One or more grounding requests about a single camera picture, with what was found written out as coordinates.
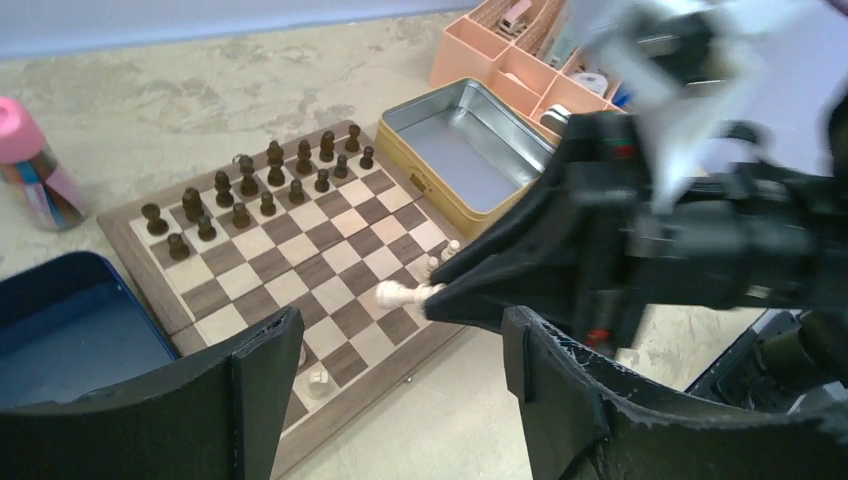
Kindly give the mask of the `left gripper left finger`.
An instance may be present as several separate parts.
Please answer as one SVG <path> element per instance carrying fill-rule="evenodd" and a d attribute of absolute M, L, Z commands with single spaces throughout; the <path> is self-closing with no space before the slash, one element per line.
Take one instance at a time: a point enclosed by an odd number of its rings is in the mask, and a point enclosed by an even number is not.
<path fill-rule="evenodd" d="M 285 307 L 216 345 L 69 403 L 1 414 L 5 479 L 267 479 L 304 323 Z"/>

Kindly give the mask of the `white chess pawn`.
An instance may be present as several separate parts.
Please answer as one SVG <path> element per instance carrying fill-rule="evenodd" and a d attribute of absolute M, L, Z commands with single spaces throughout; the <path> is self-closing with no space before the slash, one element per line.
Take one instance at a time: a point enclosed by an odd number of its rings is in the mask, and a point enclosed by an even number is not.
<path fill-rule="evenodd" d="M 307 378 L 307 387 L 309 395 L 313 399 L 323 398 L 333 390 L 329 373 L 324 370 L 310 372 Z"/>

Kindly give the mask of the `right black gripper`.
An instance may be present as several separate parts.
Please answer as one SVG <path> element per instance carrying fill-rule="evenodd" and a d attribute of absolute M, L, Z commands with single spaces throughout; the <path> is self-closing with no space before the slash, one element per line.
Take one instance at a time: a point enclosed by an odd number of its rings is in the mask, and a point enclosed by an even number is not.
<path fill-rule="evenodd" d="M 506 308 L 526 306 L 591 345 L 627 345 L 650 303 L 802 309 L 812 341 L 843 344 L 846 114 L 826 130 L 829 177 L 759 159 L 696 181 L 671 213 L 654 215 L 631 177 L 593 210 L 580 199 L 572 167 L 596 159 L 597 122 L 573 119 L 524 196 L 433 272 L 443 288 L 423 311 L 499 332 Z"/>

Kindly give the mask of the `white chess piece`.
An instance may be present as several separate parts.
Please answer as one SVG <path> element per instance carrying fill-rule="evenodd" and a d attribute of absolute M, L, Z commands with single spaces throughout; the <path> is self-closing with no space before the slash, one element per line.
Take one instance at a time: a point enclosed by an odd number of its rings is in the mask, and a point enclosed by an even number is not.
<path fill-rule="evenodd" d="M 429 256 L 425 262 L 424 270 L 423 270 L 423 280 L 428 283 L 430 281 L 431 274 L 435 271 L 435 269 L 439 266 L 440 260 L 435 256 Z"/>
<path fill-rule="evenodd" d="M 427 299 L 438 293 L 445 284 L 421 284 L 408 287 L 398 281 L 380 282 L 375 289 L 377 305 L 384 310 L 394 310 L 407 305 L 422 306 Z"/>
<path fill-rule="evenodd" d="M 454 257 L 460 250 L 461 244 L 458 240 L 449 240 L 440 252 L 440 260 L 446 262 Z"/>

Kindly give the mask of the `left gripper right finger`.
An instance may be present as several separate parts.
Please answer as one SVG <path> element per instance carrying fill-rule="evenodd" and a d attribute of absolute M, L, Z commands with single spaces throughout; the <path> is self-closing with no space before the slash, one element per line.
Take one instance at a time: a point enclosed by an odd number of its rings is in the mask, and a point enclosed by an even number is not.
<path fill-rule="evenodd" d="M 655 383 L 526 307 L 503 356 L 536 479 L 843 479 L 847 406 L 734 408 Z"/>

